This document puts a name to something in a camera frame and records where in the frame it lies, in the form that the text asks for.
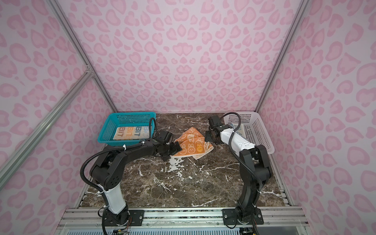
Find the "orange patterned towel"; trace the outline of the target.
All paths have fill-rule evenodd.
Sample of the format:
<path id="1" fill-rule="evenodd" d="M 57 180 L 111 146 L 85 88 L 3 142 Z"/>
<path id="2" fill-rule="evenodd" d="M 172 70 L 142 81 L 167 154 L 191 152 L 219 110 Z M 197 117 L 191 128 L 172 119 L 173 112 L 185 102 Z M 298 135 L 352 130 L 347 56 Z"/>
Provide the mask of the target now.
<path id="1" fill-rule="evenodd" d="M 205 137 L 194 127 L 185 131 L 176 142 L 182 150 L 173 155 L 174 158 L 193 157 L 198 160 L 214 150 L 214 146 L 205 141 Z"/>

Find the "rabbit striped towel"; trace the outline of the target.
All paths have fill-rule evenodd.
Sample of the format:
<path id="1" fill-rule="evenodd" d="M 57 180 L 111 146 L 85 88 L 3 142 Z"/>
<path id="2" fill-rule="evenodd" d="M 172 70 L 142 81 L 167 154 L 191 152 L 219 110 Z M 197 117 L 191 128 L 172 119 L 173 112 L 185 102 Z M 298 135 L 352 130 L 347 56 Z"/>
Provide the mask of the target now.
<path id="1" fill-rule="evenodd" d="M 118 127 L 113 136 L 114 141 L 143 140 L 150 137 L 148 126 Z"/>

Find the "teal plastic basket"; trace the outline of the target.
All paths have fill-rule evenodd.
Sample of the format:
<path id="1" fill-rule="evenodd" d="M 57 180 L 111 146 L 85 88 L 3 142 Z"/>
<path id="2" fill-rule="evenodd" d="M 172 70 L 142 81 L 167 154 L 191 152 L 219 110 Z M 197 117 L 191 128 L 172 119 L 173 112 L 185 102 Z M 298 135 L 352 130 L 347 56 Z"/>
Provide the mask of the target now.
<path id="1" fill-rule="evenodd" d="M 100 131 L 98 142 L 108 146 L 131 146 L 150 138 L 155 125 L 150 120 L 155 112 L 110 114 Z"/>

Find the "blue patterned towel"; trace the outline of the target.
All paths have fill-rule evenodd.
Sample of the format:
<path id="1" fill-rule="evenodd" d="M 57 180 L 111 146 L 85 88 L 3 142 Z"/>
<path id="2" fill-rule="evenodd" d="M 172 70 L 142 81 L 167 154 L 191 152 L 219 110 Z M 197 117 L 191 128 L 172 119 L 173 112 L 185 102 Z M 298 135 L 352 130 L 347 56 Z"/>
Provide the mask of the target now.
<path id="1" fill-rule="evenodd" d="M 245 131 L 244 131 L 244 125 L 243 125 L 243 124 L 240 125 L 240 127 L 239 127 L 239 129 L 236 131 L 236 133 L 239 134 L 240 136 L 242 136 L 243 138 L 246 137 L 246 135 L 245 135 Z"/>

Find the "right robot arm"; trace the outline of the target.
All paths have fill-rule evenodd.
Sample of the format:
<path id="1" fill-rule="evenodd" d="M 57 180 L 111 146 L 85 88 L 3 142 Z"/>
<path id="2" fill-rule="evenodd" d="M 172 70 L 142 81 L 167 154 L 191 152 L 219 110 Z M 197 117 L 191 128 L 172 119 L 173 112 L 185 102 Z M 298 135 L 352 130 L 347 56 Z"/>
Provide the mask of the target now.
<path id="1" fill-rule="evenodd" d="M 257 202 L 264 185 L 272 177 L 273 172 L 266 147 L 249 142 L 237 133 L 241 126 L 238 113 L 230 112 L 223 116 L 235 115 L 238 125 L 233 127 L 222 122 L 223 117 L 210 116 L 209 129 L 205 133 L 205 141 L 214 144 L 226 144 L 230 153 L 240 165 L 240 176 L 243 181 L 242 193 L 234 209 L 234 215 L 224 214 L 224 223 L 234 225 L 235 219 L 242 224 L 255 222 L 257 225 L 264 223 L 261 209 Z"/>

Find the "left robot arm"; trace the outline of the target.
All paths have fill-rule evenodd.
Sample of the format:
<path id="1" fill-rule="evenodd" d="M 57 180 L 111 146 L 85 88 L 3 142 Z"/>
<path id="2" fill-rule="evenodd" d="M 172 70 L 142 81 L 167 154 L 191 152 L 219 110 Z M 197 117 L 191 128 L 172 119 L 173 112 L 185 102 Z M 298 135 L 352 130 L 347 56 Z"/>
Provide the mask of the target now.
<path id="1" fill-rule="evenodd" d="M 127 210 L 120 188 L 126 165 L 147 156 L 157 156 L 167 161 L 172 155 L 182 151 L 180 144 L 173 142 L 172 138 L 172 133 L 162 131 L 158 136 L 138 144 L 106 148 L 93 156 L 96 161 L 89 174 L 94 182 L 88 181 L 88 185 L 101 193 L 112 214 L 125 214 Z"/>

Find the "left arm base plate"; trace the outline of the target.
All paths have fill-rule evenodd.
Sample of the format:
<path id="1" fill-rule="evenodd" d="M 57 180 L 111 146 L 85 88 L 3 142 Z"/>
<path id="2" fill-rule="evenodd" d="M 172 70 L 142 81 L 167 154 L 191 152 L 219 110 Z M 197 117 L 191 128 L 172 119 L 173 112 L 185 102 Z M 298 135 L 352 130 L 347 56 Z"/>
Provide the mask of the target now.
<path id="1" fill-rule="evenodd" d="M 105 227 L 142 226 L 144 214 L 144 210 L 124 210 L 119 214 L 114 214 L 106 209 L 102 214 L 102 225 Z"/>

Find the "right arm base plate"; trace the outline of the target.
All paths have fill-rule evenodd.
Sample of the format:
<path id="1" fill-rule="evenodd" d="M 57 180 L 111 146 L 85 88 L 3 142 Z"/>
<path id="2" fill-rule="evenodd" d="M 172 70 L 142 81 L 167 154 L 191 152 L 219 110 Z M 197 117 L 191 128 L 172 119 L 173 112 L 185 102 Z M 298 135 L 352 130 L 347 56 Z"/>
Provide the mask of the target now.
<path id="1" fill-rule="evenodd" d="M 222 218 L 224 225 L 263 225 L 264 220 L 259 208 L 252 208 L 252 211 L 242 211 L 239 207 L 222 209 Z"/>

